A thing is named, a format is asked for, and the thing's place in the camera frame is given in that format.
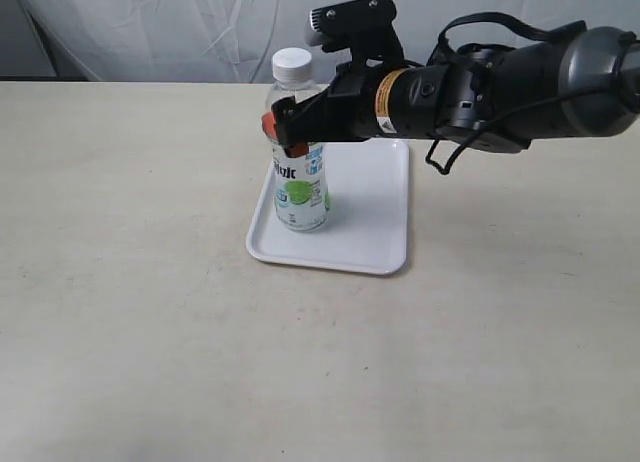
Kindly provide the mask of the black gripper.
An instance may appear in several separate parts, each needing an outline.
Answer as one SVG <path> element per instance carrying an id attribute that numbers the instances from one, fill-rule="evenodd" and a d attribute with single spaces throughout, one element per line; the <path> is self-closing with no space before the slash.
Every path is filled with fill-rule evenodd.
<path id="1" fill-rule="evenodd" d="M 261 128 L 289 158 L 309 153 L 308 142 L 362 142 L 375 135 L 373 96 L 384 66 L 340 64 L 331 83 L 317 96 L 299 103 L 286 96 L 267 105 Z M 294 130 L 290 124 L 294 116 Z"/>

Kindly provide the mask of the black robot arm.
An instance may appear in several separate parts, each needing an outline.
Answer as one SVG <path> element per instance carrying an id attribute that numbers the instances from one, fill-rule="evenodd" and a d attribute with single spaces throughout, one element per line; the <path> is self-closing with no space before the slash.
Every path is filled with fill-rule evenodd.
<path id="1" fill-rule="evenodd" d="M 538 139 L 611 137 L 639 116 L 639 41 L 613 27 L 519 49 L 468 44 L 466 61 L 422 67 L 344 64 L 304 101 L 269 102 L 262 128 L 294 154 L 305 142 L 448 140 L 459 149 L 515 154 Z"/>

